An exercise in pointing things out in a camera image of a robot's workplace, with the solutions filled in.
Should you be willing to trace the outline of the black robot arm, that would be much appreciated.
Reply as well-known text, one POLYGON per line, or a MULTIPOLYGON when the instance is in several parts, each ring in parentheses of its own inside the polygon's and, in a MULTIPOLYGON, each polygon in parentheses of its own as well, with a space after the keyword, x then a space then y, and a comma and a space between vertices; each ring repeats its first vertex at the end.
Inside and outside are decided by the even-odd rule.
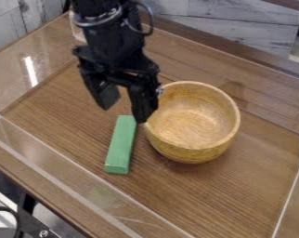
POLYGON ((159 65, 144 52, 146 38, 138 0, 71 0, 75 24, 87 44, 72 50, 79 71, 98 106, 108 110, 120 99, 126 87, 138 123, 148 121, 159 108, 159 65))

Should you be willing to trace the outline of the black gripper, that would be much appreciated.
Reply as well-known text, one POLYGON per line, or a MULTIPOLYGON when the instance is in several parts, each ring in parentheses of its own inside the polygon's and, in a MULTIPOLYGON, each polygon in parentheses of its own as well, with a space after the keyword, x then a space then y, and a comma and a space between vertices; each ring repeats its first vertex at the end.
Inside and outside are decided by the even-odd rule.
POLYGON ((118 86, 128 88, 132 115, 144 124, 159 109, 159 66, 144 53, 146 37, 138 12, 75 13, 87 44, 74 49, 83 82, 98 106, 108 111, 120 99, 118 86))

